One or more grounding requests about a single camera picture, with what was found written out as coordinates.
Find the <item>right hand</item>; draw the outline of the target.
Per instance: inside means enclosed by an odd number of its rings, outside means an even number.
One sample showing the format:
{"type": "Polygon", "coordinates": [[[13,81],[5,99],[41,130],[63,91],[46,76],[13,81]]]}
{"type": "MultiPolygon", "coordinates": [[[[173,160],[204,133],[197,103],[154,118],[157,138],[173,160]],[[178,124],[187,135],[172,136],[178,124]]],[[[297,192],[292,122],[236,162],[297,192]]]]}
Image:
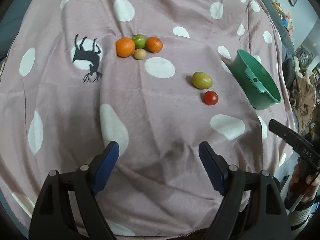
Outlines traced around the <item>right hand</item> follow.
{"type": "Polygon", "coordinates": [[[301,177],[300,171],[303,160],[299,157],[297,161],[298,163],[294,166],[292,178],[290,180],[290,192],[301,193],[303,195],[301,203],[308,204],[316,198],[319,189],[319,176],[314,174],[307,177],[301,177]]]}

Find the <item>striped right sleeve forearm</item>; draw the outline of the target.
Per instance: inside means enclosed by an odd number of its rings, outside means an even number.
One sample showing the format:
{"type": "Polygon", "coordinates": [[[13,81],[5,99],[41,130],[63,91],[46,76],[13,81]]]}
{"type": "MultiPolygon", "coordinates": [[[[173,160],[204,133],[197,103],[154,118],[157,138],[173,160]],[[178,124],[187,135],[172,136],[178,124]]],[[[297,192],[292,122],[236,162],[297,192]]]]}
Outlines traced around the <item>striped right sleeve forearm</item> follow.
{"type": "Polygon", "coordinates": [[[315,198],[309,202],[300,202],[294,211],[288,213],[292,237],[295,238],[307,225],[315,198]]]}

